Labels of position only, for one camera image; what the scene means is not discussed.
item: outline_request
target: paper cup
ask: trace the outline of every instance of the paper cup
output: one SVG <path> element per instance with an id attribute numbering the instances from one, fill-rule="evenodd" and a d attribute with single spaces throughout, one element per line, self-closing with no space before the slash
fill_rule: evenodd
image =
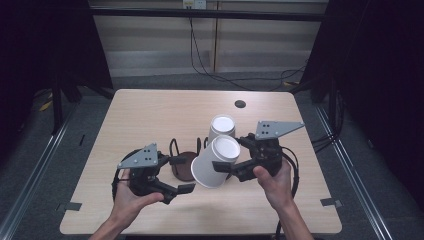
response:
<path id="1" fill-rule="evenodd" d="M 228 135 L 235 137 L 236 125 L 234 119 L 225 114 L 215 116 L 210 125 L 208 144 L 211 143 L 219 135 Z"/>
<path id="2" fill-rule="evenodd" d="M 207 188 L 218 188 L 224 184 L 228 173 L 216 172 L 212 162 L 229 162 L 234 164 L 240 155 L 237 141 L 226 135 L 217 136 L 191 164 L 194 179 Z"/>

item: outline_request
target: wall outlet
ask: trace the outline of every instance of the wall outlet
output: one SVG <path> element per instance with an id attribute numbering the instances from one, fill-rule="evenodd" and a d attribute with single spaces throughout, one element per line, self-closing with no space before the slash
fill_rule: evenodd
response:
<path id="1" fill-rule="evenodd" d="M 194 9 L 194 0 L 183 0 L 183 9 Z"/>
<path id="2" fill-rule="evenodd" d="M 194 0 L 194 8 L 206 10 L 206 0 Z"/>

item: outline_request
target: wooden table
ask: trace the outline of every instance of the wooden table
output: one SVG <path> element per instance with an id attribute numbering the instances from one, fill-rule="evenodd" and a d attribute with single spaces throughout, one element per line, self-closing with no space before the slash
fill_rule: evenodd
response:
<path id="1" fill-rule="evenodd" d="M 243 100 L 246 107 L 237 108 Z M 117 164 L 134 149 L 156 142 L 169 154 L 176 138 L 180 152 L 195 151 L 196 138 L 209 133 L 212 118 L 231 115 L 236 137 L 256 131 L 259 120 L 302 121 L 293 95 L 242 91 L 119 90 L 105 117 L 71 202 L 79 211 L 67 211 L 60 230 L 64 234 L 92 234 L 107 219 L 113 206 L 111 182 Z M 295 201 L 313 233 L 337 233 L 341 223 L 334 206 L 323 207 L 330 198 L 327 185 L 305 128 L 280 138 L 292 149 L 300 164 L 300 184 Z M 242 148 L 238 162 L 248 160 Z M 170 165 L 158 175 L 172 186 L 183 184 Z M 144 208 L 123 233 L 128 235 L 248 235 L 272 234 L 277 214 L 256 179 L 239 182 L 232 177 L 218 189 L 197 184 L 193 193 L 177 196 L 170 205 Z"/>

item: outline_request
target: wall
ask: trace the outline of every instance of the wall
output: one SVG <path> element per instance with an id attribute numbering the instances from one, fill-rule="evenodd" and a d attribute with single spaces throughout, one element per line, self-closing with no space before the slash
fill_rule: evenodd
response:
<path id="1" fill-rule="evenodd" d="M 182 8 L 182 1 L 91 0 L 92 6 Z M 207 1 L 207 9 L 324 13 L 327 2 Z M 305 65 L 320 23 L 95 16 L 112 77 L 203 71 L 283 71 Z"/>

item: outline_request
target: gray carpet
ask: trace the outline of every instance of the gray carpet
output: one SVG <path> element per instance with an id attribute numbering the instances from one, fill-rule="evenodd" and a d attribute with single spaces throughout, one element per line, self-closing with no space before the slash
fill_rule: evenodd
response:
<path id="1" fill-rule="evenodd" d="M 227 78 L 266 77 L 278 78 L 280 73 L 229 73 Z M 297 81 L 300 74 L 288 81 Z M 240 80 L 237 84 L 251 90 L 267 91 L 279 86 L 277 80 Z M 114 79 L 115 89 L 153 88 L 153 89 L 211 89 L 243 90 L 228 82 L 213 80 L 198 74 L 172 76 L 151 76 Z M 282 85 L 277 91 L 290 87 Z M 81 89 L 83 99 L 72 115 L 66 133 L 57 148 L 42 181 L 23 216 L 13 239 L 86 239 L 87 236 L 64 236 L 59 231 L 63 213 L 56 211 L 59 203 L 70 201 L 79 176 L 101 127 L 110 100 L 98 96 L 88 89 Z M 0 170 L 0 220 L 5 219 L 13 206 L 28 176 L 50 139 L 52 130 L 52 108 L 39 112 L 38 108 L 45 97 L 35 99 L 34 106 L 19 144 L 10 155 L 8 163 Z M 311 140 L 325 135 L 324 128 L 316 112 L 309 92 L 295 95 L 300 112 L 306 123 Z M 64 101 L 65 114 L 72 104 Z M 361 176 L 377 208 L 383 215 L 393 239 L 424 239 L 424 215 L 418 209 L 405 188 L 387 169 L 378 151 L 367 144 L 366 136 L 346 114 L 341 140 L 346 147 L 356 170 Z M 317 236 L 323 239 L 378 239 L 361 203 L 356 196 L 340 161 L 329 146 L 317 154 L 325 179 L 333 198 L 342 202 L 338 213 L 343 230 L 336 235 Z"/>

